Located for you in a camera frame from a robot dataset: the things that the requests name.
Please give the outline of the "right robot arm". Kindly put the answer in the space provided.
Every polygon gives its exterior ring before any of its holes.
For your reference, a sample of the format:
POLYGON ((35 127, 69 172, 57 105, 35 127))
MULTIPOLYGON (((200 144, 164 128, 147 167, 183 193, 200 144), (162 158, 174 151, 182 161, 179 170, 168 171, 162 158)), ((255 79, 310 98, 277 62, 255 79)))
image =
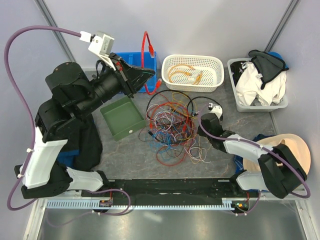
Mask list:
POLYGON ((233 196, 240 197, 247 190, 260 190, 284 199, 303 186, 306 191, 303 198, 310 197, 306 180, 311 168, 311 153, 301 137, 286 133, 253 141, 223 130, 216 113, 205 113, 197 119, 198 134, 208 138, 215 149, 244 160, 244 171, 229 184, 233 196))

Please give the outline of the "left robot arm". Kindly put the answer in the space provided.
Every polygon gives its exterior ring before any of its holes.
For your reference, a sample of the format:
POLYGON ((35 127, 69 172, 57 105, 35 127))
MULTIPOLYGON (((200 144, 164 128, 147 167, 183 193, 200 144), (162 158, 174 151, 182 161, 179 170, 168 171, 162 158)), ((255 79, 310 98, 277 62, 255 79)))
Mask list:
POLYGON ((37 111, 35 145, 21 187, 25 199, 48 198, 66 191, 110 191, 101 170, 102 143, 93 112, 115 95, 132 97, 155 75, 155 70, 128 64, 112 53, 114 68, 102 65, 88 79, 76 62, 58 65, 45 79, 52 96, 37 111))

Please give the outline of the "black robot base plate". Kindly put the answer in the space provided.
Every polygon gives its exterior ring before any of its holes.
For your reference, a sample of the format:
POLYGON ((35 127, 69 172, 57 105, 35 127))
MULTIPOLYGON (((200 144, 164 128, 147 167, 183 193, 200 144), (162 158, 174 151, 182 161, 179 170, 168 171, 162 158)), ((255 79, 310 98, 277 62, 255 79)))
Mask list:
POLYGON ((228 178, 115 179, 102 190, 122 189, 132 206, 221 205, 223 198, 246 200, 248 192, 228 178))

